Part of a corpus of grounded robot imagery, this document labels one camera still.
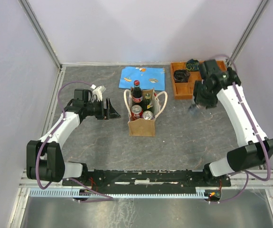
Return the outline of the red cola can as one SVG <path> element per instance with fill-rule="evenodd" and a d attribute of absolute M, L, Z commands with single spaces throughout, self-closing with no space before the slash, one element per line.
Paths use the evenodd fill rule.
<path fill-rule="evenodd" d="M 140 119 L 142 118 L 142 113 L 143 113 L 143 110 L 142 110 L 142 107 L 140 105 L 133 105 L 132 108 L 131 108 L 131 114 L 132 114 L 132 120 L 137 120 L 137 119 Z"/>

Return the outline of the glass cola bottle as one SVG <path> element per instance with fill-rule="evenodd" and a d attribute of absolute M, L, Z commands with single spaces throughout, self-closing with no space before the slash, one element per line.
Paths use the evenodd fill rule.
<path fill-rule="evenodd" d="M 143 94 L 139 80 L 134 81 L 134 87 L 132 88 L 132 104 L 139 106 L 143 105 Z"/>

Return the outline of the watermelon print canvas bag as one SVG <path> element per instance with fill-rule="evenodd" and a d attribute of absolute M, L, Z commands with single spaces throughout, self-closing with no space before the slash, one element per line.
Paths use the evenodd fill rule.
<path fill-rule="evenodd" d="M 124 103 L 128 111 L 128 127 L 129 127 L 129 136 L 143 136 L 143 137 L 154 137 L 155 136 L 155 121 L 164 111 L 167 101 L 168 94 L 165 91 L 156 93 L 154 89 L 143 90 L 143 95 L 149 93 L 153 96 L 153 119 L 145 120 L 143 118 L 133 120 L 132 117 L 132 92 L 130 89 L 125 89 L 123 93 Z"/>

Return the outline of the purple soda can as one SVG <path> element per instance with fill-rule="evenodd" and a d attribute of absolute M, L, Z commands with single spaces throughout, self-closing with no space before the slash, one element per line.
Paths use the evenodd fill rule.
<path fill-rule="evenodd" d="M 154 118 L 153 112 L 151 112 L 149 110 L 143 112 L 142 118 L 145 120 L 153 120 L 153 118 Z"/>

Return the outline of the green glass bottle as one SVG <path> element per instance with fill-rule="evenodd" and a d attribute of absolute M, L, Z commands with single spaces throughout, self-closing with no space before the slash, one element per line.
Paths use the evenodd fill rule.
<path fill-rule="evenodd" d="M 143 97 L 143 106 L 142 106 L 143 111 L 150 111 L 153 113 L 154 111 L 154 105 L 152 101 L 152 97 L 150 93 L 146 93 Z"/>

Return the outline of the silver blue energy can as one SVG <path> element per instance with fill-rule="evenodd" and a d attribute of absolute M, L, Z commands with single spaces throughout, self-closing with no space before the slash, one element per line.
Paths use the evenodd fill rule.
<path fill-rule="evenodd" d="M 191 104 L 191 106 L 188 108 L 188 112 L 191 115 L 197 115 L 201 112 L 201 106 L 198 104 Z"/>

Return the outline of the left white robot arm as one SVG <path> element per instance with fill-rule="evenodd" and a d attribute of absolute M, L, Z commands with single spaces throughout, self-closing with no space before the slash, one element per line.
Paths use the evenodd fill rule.
<path fill-rule="evenodd" d="M 73 99 L 67 103 L 55 125 L 40 139 L 28 142 L 26 174 L 29 179 L 60 182 L 73 178 L 78 185 L 88 183 L 86 165 L 65 162 L 62 147 L 85 118 L 94 116 L 97 120 L 109 120 L 120 117 L 110 99 L 103 99 L 104 91 L 104 86 L 94 90 L 75 89 Z"/>

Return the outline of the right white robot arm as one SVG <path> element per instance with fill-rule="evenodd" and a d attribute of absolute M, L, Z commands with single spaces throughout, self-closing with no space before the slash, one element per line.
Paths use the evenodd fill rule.
<path fill-rule="evenodd" d="M 203 182 L 213 186 L 219 176 L 241 171 L 258 178 L 250 168 L 266 165 L 268 181 L 271 176 L 270 158 L 273 155 L 273 139 L 256 121 L 244 95 L 237 72 L 231 67 L 221 70 L 214 59 L 199 64 L 200 81 L 196 81 L 192 107 L 195 109 L 215 108 L 221 103 L 234 128 L 238 148 L 229 151 L 226 157 L 211 162 L 202 174 Z"/>

